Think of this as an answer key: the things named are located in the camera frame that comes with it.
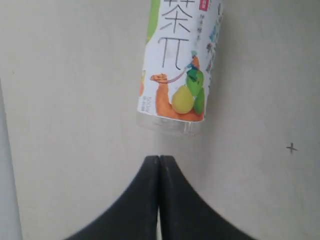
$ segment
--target bottle bottom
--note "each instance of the bottle bottom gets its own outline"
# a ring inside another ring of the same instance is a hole
[[[141,112],[137,113],[137,123],[139,126],[164,132],[166,134],[181,136],[194,136],[200,132],[202,121],[179,121],[159,116],[147,115]]]

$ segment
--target black curved edge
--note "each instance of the black curved edge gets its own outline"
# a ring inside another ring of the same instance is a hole
[[[159,196],[163,240],[253,240],[205,203],[172,156],[160,157]]]
[[[146,157],[119,199],[67,240],[156,240],[159,170],[159,157]]]

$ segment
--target small cross mark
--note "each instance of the small cross mark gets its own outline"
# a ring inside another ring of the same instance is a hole
[[[291,143],[291,145],[290,145],[290,146],[287,146],[286,148],[287,148],[287,149],[290,149],[290,153],[291,153],[291,154],[293,154],[294,151],[298,151],[298,149],[294,148],[294,144],[293,144],[293,143]]]

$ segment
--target yellow pear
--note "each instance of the yellow pear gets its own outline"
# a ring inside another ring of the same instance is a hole
[[[172,107],[178,114],[187,114],[194,107],[194,97],[186,85],[181,86],[172,97]]]

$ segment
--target beverage bottle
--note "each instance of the beverage bottle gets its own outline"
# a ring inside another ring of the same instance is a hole
[[[222,0],[151,0],[138,123],[195,135],[206,116]]]

